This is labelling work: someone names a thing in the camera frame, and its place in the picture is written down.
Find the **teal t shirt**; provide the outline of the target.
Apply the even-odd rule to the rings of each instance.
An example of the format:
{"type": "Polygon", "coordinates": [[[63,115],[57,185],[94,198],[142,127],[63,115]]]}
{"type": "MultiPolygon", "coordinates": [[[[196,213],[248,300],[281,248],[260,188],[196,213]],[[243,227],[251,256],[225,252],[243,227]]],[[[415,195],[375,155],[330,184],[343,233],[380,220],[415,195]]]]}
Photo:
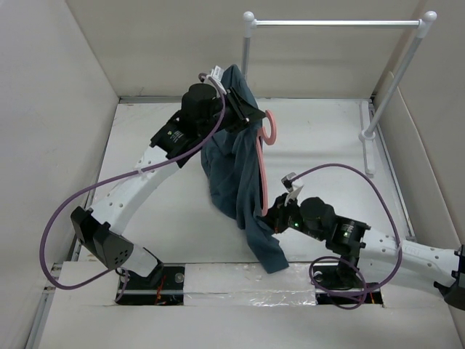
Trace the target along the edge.
{"type": "Polygon", "coordinates": [[[256,121],[234,135],[217,132],[201,150],[212,204],[244,232],[250,250],[267,273],[288,267],[288,260],[262,216],[262,184],[256,150],[256,121]]]}

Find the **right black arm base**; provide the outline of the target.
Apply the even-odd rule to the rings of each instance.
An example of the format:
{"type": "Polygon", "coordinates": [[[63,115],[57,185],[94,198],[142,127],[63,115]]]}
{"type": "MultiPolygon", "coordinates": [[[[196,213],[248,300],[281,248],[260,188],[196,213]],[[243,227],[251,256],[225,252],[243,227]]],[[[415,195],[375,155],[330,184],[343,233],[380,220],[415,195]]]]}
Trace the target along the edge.
{"type": "Polygon", "coordinates": [[[364,283],[357,264],[351,267],[340,257],[317,258],[309,266],[309,277],[317,305],[334,305],[343,310],[355,310],[362,304],[383,305],[380,289],[361,294],[377,283],[364,283]]]}

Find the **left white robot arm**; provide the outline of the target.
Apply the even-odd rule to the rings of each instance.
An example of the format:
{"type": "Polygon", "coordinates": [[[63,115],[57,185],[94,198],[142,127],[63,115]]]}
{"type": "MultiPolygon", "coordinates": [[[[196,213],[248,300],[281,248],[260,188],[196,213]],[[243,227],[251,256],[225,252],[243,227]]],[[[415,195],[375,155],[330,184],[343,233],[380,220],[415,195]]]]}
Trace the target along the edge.
{"type": "Polygon", "coordinates": [[[233,88],[197,83],[182,96],[181,107],[150,139],[135,172],[119,180],[88,209],[70,218],[79,241],[108,269],[125,269],[146,288],[160,284],[163,263],[124,237],[132,216],[151,193],[181,169],[204,140],[220,131],[237,134],[266,116],[233,88]]]}

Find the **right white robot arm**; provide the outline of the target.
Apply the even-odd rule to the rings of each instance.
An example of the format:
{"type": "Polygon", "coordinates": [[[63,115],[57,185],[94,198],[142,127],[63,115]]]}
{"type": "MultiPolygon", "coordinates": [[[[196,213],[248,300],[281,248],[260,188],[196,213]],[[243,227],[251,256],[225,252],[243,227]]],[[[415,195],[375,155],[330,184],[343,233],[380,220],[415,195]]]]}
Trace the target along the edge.
{"type": "Polygon", "coordinates": [[[464,309],[463,248],[439,249],[379,233],[364,222],[337,215],[318,197],[298,202],[279,196],[261,220],[274,233],[291,228],[322,241],[333,252],[311,264],[309,277],[335,305],[344,298],[357,305],[405,268],[429,279],[449,306],[464,309]],[[358,265],[360,259],[391,262],[394,267],[383,281],[368,282],[358,265]]]}

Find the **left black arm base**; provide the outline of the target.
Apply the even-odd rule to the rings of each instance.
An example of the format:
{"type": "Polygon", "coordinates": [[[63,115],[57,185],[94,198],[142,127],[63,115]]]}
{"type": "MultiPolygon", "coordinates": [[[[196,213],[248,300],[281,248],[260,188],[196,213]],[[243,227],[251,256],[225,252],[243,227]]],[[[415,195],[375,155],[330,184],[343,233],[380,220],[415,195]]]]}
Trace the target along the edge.
{"type": "Polygon", "coordinates": [[[176,306],[184,304],[185,264],[159,264],[148,277],[117,269],[118,305],[176,306]]]}

